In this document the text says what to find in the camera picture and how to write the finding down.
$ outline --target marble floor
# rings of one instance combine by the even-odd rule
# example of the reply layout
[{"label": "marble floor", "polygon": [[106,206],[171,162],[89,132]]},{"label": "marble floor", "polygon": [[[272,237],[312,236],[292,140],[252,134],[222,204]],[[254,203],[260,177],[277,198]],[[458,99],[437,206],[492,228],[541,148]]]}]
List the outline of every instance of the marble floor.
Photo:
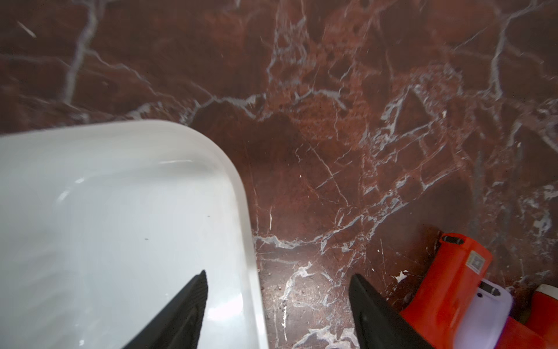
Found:
[{"label": "marble floor", "polygon": [[402,309],[441,231],[490,249],[514,316],[558,283],[558,1],[4,1],[0,112],[217,143],[271,348],[357,347],[350,276]]}]

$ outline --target white plastic tub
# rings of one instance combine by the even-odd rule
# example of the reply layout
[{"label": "white plastic tub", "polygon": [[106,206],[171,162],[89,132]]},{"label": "white plastic tub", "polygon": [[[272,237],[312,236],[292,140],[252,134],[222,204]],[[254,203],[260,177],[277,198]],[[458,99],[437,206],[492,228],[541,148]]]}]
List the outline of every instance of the white plastic tub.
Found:
[{"label": "white plastic tub", "polygon": [[164,121],[0,137],[0,347],[121,348],[196,274],[199,348],[267,348],[246,195]]}]

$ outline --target qr code label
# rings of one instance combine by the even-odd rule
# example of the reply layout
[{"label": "qr code label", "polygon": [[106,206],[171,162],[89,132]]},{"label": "qr code label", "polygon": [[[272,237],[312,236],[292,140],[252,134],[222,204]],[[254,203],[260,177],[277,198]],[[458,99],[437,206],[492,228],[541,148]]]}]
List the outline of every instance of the qr code label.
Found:
[{"label": "qr code label", "polygon": [[480,254],[476,253],[475,251],[471,251],[465,265],[468,266],[475,273],[480,274],[480,271],[484,266],[484,262],[486,262],[486,260],[482,258]]}]

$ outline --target orange handle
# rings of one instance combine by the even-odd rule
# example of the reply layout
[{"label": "orange handle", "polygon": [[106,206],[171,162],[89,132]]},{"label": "orange handle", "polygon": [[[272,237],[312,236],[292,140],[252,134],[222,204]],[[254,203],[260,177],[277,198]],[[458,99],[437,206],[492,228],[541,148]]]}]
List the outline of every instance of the orange handle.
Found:
[{"label": "orange handle", "polygon": [[413,301],[401,316],[435,348],[453,348],[455,332],[469,308],[492,254],[461,234],[444,234],[440,249]]}]

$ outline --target white plastic container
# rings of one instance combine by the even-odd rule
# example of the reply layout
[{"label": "white plastic container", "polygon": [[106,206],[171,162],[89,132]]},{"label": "white plastic container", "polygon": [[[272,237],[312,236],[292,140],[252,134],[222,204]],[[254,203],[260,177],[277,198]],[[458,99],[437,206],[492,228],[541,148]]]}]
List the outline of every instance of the white plastic container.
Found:
[{"label": "white plastic container", "polygon": [[267,348],[246,195],[171,122],[0,137],[0,347],[121,348],[196,274],[198,347]]}]

